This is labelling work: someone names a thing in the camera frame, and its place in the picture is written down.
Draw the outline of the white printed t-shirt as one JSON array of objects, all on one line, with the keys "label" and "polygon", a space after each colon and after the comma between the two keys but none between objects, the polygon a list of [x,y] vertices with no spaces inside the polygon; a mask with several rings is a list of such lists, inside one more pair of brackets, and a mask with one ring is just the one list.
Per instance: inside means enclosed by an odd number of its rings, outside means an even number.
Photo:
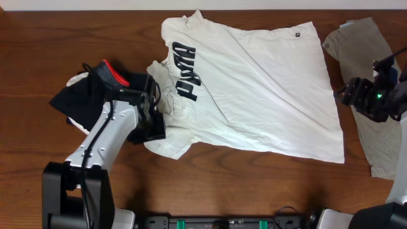
[{"label": "white printed t-shirt", "polygon": [[146,143],[181,158],[192,144],[345,161],[343,132],[313,23],[245,31],[199,11],[162,23],[167,58],[148,67],[161,88],[166,136]]}]

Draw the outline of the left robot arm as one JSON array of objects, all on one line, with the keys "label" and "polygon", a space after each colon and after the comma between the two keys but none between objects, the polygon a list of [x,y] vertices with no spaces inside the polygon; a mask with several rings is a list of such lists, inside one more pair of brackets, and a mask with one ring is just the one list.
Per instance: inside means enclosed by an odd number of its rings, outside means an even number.
[{"label": "left robot arm", "polygon": [[125,141],[163,139],[156,106],[160,92],[121,89],[102,105],[100,116],[65,162],[43,171],[43,228],[134,228],[133,211],[115,207],[109,173]]}]

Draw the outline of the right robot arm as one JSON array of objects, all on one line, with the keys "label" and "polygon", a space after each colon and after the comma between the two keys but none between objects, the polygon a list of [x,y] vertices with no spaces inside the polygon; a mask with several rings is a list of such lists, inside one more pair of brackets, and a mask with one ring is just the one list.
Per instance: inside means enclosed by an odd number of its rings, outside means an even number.
[{"label": "right robot arm", "polygon": [[314,228],[406,228],[406,71],[391,62],[373,64],[373,80],[353,78],[335,97],[372,121],[364,125],[364,149],[379,153],[377,162],[393,159],[394,183],[384,204],[345,214],[324,209]]}]

